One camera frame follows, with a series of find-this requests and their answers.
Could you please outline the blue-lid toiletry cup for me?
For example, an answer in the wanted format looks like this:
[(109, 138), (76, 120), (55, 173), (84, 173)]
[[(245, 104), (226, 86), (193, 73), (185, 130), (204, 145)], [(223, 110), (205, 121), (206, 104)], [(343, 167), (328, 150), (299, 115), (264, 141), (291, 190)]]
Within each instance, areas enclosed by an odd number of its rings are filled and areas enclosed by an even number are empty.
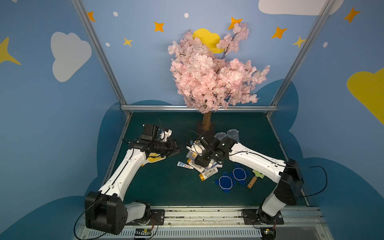
[(215, 138), (217, 138), (220, 142), (227, 137), (227, 133), (220, 132), (215, 134)]
[(227, 131), (227, 137), (235, 140), (236, 142), (240, 141), (239, 131), (236, 129), (230, 129)]
[(196, 150), (189, 149), (186, 158), (194, 161), (199, 155), (200, 154)]

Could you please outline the blue cup lid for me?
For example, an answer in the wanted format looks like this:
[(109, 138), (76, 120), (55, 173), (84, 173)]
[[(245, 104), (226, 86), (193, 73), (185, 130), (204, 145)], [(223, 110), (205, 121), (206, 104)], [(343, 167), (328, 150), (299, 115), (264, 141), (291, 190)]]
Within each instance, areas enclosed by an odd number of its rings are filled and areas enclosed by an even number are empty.
[(235, 165), (231, 172), (231, 177), (238, 181), (240, 185), (244, 186), (249, 174), (249, 171), (246, 171), (240, 165)]
[(223, 192), (229, 193), (234, 187), (235, 182), (230, 177), (230, 174), (228, 174), (227, 172), (223, 172), (222, 175), (215, 180), (215, 184), (219, 186)]

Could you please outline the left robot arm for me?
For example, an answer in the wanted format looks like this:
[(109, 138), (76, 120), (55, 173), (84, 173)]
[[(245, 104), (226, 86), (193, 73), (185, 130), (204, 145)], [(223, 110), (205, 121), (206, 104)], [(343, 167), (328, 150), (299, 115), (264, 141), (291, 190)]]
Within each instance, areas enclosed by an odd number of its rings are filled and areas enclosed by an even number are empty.
[(130, 183), (140, 167), (155, 163), (179, 153), (172, 130), (144, 124), (141, 136), (133, 141), (126, 156), (97, 192), (89, 192), (85, 198), (85, 221), (88, 229), (118, 235), (126, 224), (141, 225), (152, 222), (148, 203), (124, 204)]

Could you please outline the yellow work glove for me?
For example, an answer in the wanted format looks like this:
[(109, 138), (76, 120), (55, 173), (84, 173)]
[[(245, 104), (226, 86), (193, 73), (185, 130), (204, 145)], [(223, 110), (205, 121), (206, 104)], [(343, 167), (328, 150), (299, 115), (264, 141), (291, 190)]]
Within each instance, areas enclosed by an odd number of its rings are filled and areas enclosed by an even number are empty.
[(146, 164), (159, 162), (166, 158), (167, 158), (166, 156), (161, 156), (161, 154), (150, 153), (148, 158), (142, 164), (142, 167), (145, 166)]

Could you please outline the pink cherry blossom tree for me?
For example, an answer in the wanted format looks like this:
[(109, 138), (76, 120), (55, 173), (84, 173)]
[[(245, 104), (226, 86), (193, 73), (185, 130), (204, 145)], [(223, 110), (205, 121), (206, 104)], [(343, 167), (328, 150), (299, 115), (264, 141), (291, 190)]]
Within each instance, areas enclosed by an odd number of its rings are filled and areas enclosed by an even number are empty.
[(185, 104), (203, 114), (201, 128), (209, 131), (212, 113), (236, 104), (257, 103), (259, 98), (252, 91), (267, 79), (270, 66), (258, 70), (251, 61), (238, 59), (226, 61), (228, 53), (237, 53), (241, 41), (249, 35), (246, 23), (236, 23), (233, 33), (220, 39), (217, 47), (223, 49), (222, 57), (215, 54), (192, 32), (187, 32), (179, 42), (168, 47), (174, 58), (171, 72)]

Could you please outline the left circuit board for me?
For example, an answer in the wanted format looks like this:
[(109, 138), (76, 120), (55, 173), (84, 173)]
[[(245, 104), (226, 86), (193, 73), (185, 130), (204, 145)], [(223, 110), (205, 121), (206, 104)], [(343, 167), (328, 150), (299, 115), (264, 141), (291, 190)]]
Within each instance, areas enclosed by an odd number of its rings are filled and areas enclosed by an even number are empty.
[(150, 238), (153, 235), (153, 230), (149, 228), (136, 228), (134, 231), (134, 238)]

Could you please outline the circuit board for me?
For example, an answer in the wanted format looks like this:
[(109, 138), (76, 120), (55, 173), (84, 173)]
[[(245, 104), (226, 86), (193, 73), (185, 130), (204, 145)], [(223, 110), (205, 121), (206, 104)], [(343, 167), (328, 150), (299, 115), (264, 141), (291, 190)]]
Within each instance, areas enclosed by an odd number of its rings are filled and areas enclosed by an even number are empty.
[(275, 240), (277, 232), (275, 229), (261, 229), (261, 240)]
[(153, 235), (153, 230), (149, 228), (136, 228), (134, 231), (134, 238), (150, 238)]

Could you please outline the right circuit board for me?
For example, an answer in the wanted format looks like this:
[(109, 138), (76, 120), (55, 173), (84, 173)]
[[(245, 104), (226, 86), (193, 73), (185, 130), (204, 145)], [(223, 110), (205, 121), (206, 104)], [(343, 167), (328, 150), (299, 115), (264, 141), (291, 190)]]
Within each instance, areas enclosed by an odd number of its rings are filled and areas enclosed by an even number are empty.
[(261, 229), (261, 240), (275, 240), (277, 232), (275, 229)]

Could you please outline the green wooden-handled scraper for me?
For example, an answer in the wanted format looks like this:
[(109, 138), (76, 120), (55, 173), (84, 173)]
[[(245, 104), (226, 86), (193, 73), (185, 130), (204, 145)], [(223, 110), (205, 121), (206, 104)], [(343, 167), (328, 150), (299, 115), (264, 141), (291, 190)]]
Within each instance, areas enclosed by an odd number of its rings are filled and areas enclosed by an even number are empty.
[(248, 189), (251, 189), (258, 179), (263, 179), (265, 177), (265, 175), (263, 175), (262, 173), (258, 172), (257, 170), (253, 170), (252, 172), (253, 172), (254, 176), (253, 176), (253, 178), (251, 179), (251, 181), (247, 185)]

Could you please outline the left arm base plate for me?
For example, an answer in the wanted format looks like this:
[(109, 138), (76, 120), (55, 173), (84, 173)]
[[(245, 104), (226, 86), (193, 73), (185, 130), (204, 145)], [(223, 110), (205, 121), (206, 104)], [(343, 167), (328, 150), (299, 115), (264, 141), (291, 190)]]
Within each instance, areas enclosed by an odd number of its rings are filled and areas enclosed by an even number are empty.
[(133, 220), (131, 222), (127, 222), (126, 226), (162, 226), (165, 220), (165, 210), (164, 209), (154, 209), (151, 210), (151, 213), (148, 217), (144, 217), (142, 219)]

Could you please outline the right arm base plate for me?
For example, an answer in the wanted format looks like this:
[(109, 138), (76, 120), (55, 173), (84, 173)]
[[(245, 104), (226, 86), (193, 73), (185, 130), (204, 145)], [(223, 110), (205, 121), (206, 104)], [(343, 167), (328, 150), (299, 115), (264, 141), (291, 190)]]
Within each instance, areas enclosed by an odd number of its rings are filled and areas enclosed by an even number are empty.
[(259, 209), (243, 209), (242, 218), (245, 225), (283, 225), (285, 223), (281, 211), (271, 217)]

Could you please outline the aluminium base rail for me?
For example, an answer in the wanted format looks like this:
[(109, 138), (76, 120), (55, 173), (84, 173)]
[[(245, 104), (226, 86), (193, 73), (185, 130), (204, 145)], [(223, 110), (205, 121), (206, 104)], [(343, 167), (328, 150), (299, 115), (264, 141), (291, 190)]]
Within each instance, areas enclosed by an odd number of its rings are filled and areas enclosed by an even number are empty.
[[(245, 225), (243, 209), (251, 206), (155, 206), (165, 210), (162, 226), (124, 226), (120, 234), (86, 227), (85, 216), (74, 226), (75, 240), (261, 240), (261, 229), (275, 229), (275, 240), (331, 240), (333, 236), (317, 207), (285, 207), (283, 225)], [(150, 238), (134, 238), (136, 228), (153, 230)]]

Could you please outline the left aluminium frame post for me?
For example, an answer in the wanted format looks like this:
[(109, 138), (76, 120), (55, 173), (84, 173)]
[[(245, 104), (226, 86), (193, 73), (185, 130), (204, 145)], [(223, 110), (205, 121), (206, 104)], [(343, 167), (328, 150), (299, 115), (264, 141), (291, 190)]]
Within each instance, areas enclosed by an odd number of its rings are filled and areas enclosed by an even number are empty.
[(127, 101), (123, 95), (122, 89), (118, 83), (118, 80), (112, 70), (112, 67), (107, 59), (107, 56), (103, 50), (101, 42), (97, 36), (97, 33), (93, 27), (92, 21), (90, 20), (88, 13), (86, 11), (86, 7), (81, 0), (71, 0), (71, 3), (77, 12), (77, 15), (82, 22), (82, 25), (91, 41), (92, 46), (94, 47), (96, 54), (100, 60), (100, 63), (111, 83), (111, 86), (121, 104), (121, 106), (126, 105)]

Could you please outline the aluminium frame post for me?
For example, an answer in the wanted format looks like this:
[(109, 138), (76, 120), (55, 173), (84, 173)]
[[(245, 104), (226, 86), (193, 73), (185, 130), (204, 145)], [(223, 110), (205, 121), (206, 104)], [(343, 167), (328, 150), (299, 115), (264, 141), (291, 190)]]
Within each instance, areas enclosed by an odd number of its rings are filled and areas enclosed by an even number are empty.
[(331, 10), (333, 6), (336, 4), (336, 0), (327, 0), (325, 1), (325, 4), (323, 8), (321, 9), (318, 17), (316, 18), (312, 28), (310, 29), (307, 39), (305, 40), (304, 44), (300, 47), (300, 50), (291, 65), (287, 75), (285, 76), (284, 80), (282, 81), (281, 85), (279, 86), (275, 96), (273, 97), (270, 107), (273, 108), (274, 112), (278, 110), (278, 104), (280, 100), (282, 99), (284, 93), (288, 89), (288, 86), (292, 82), (294, 76), (296, 75), (297, 71), (299, 70), (300, 66), (304, 62), (304, 59), (308, 52), (310, 51), (313, 43), (316, 41), (318, 35), (320, 34), (322, 28), (324, 27), (325, 23), (327, 22), (328, 18), (331, 15)]
[(111, 83), (111, 86), (121, 104), (121, 106), (126, 105), (127, 101), (123, 95), (122, 89), (118, 83), (118, 80), (112, 70), (112, 67), (107, 59), (107, 56), (103, 50), (101, 42), (97, 36), (97, 33), (93, 27), (92, 21), (90, 20), (88, 13), (86, 11), (86, 7), (81, 0), (71, 0), (71, 3), (77, 12), (77, 15), (82, 22), (82, 25), (91, 41), (92, 46), (94, 47), (96, 54), (100, 60), (100, 63)]

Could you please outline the right aluminium frame post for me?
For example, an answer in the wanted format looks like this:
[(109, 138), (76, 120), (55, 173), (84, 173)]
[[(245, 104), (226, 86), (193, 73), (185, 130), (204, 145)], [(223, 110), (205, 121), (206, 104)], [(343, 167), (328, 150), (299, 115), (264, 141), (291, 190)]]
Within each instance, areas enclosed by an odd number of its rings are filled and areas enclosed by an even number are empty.
[(336, 0), (327, 0), (325, 1), (325, 4), (323, 8), (321, 9), (318, 17), (316, 18), (312, 28), (310, 29), (307, 39), (305, 40), (304, 44), (300, 47), (300, 50), (291, 65), (287, 75), (285, 76), (284, 80), (282, 81), (281, 85), (279, 86), (275, 96), (273, 97), (270, 107), (273, 108), (274, 112), (278, 110), (278, 104), (280, 100), (282, 99), (284, 93), (288, 89), (288, 86), (292, 82), (294, 76), (296, 75), (297, 71), (299, 70), (300, 66), (304, 62), (304, 59), (308, 52), (310, 51), (313, 43), (316, 41), (318, 35), (320, 34), (322, 28), (324, 27), (325, 23), (327, 22), (328, 18), (331, 15), (331, 10), (333, 6), (336, 4)]

